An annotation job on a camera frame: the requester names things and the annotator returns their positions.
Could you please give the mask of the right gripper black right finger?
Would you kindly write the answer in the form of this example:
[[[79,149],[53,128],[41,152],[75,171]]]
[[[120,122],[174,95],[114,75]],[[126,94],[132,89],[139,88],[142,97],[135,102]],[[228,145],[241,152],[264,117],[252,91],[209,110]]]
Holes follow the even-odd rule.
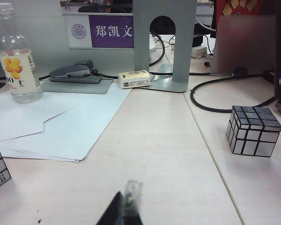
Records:
[[[140,217],[142,183],[129,180],[125,187],[123,199],[124,225],[142,225]]]

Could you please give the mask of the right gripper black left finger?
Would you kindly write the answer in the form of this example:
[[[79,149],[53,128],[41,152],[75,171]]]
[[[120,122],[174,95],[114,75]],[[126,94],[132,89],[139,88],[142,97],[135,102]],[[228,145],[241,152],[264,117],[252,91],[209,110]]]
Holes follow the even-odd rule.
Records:
[[[124,225],[124,197],[118,191],[100,218],[101,225]]]

